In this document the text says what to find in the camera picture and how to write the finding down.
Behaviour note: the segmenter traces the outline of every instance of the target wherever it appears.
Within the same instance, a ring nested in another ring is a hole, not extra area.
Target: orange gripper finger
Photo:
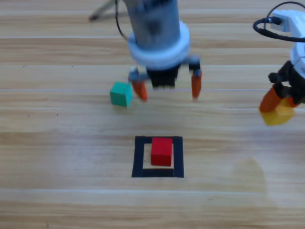
[[[140,99],[147,101],[147,92],[144,82],[133,82],[132,87]]]
[[[281,103],[283,98],[279,97],[276,94],[276,91],[273,87],[267,92],[267,94],[264,96],[261,105],[260,105],[260,111],[263,113],[271,112],[276,109],[276,107]]]
[[[198,98],[201,91],[201,78],[202,78],[202,72],[198,77],[192,75],[192,95],[193,98],[195,99]]]
[[[288,100],[289,104],[291,105],[291,107],[295,108],[298,106],[297,104],[294,103],[294,100],[292,97],[288,98],[287,100]]]

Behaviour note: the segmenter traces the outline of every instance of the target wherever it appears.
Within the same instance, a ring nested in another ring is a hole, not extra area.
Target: cube
[[[285,98],[274,111],[260,113],[266,125],[281,125],[288,122],[295,115],[295,110],[289,104],[288,99]]]
[[[152,166],[172,166],[173,140],[171,138],[152,139]]]
[[[110,99],[113,105],[128,107],[132,100],[132,85],[115,82],[110,90]]]

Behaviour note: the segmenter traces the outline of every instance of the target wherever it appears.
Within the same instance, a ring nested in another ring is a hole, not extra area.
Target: yellow cube
[[[266,125],[281,125],[288,122],[295,115],[295,110],[287,99],[283,99],[274,111],[260,113]]]

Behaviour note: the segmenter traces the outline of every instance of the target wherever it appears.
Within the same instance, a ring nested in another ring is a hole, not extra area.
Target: table surface
[[[134,64],[127,44],[114,19],[88,23],[102,3],[0,1],[0,228],[304,228],[304,106],[279,126],[258,111],[293,44],[252,23],[279,1],[180,0],[201,95],[181,69],[176,89],[148,83],[127,109],[109,97]],[[137,135],[182,136],[185,178],[132,178]]]

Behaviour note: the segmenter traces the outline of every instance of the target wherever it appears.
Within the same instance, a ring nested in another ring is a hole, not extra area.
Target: cylindrical robot body
[[[124,1],[139,48],[158,51],[178,42],[180,24],[177,0],[142,0],[138,4]]]

